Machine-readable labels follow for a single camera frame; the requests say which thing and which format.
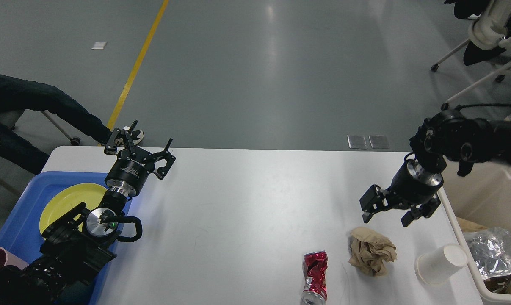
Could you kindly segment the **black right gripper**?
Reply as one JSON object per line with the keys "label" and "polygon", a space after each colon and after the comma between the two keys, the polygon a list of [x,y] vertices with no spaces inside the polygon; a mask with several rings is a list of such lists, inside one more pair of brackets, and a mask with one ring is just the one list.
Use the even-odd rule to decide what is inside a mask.
{"label": "black right gripper", "polygon": [[407,210],[401,218],[402,226],[408,227],[414,220],[430,218],[441,201],[434,197],[443,186],[440,173],[425,170],[417,160],[406,160],[399,168],[387,189],[371,185],[359,200],[362,220],[367,224],[379,212],[396,208]]}

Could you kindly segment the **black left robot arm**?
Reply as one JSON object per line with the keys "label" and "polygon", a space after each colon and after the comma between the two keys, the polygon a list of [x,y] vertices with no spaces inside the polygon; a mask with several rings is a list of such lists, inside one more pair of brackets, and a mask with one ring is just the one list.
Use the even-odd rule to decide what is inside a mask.
{"label": "black left robot arm", "polygon": [[137,123],[115,128],[104,145],[104,153],[116,161],[105,177],[107,190],[98,206],[90,210],[85,202],[78,203],[48,225],[41,234],[41,255],[27,267],[0,268],[0,305],[52,305],[74,283],[91,284],[116,258],[109,250],[113,243],[141,239],[141,220],[127,216],[124,208],[141,193],[150,174],[162,180],[176,158],[169,150],[172,139],[155,153],[136,145],[132,135]]}

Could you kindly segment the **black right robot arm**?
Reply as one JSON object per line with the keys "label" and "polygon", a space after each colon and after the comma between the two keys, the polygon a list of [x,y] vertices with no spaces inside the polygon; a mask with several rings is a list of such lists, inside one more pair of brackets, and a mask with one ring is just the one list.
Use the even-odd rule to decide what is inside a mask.
{"label": "black right robot arm", "polygon": [[441,204],[437,192],[447,161],[459,164],[458,176],[467,176],[474,164],[484,162],[511,166],[511,120],[469,119],[461,110],[462,106],[445,109],[423,121],[391,185],[371,185],[360,198],[364,223],[388,210],[406,211],[404,227],[430,218]]}

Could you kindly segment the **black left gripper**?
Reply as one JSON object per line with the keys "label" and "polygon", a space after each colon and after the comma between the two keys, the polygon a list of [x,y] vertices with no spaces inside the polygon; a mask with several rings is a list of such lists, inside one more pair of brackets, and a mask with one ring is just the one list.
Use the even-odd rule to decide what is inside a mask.
{"label": "black left gripper", "polygon": [[135,130],[138,120],[133,120],[129,127],[115,128],[109,140],[104,144],[104,154],[118,155],[117,160],[105,177],[108,189],[114,187],[124,190],[124,196],[138,196],[152,173],[159,180],[164,180],[172,168],[176,157],[170,151],[173,139],[169,138],[162,150],[151,153],[139,144],[139,130]]}

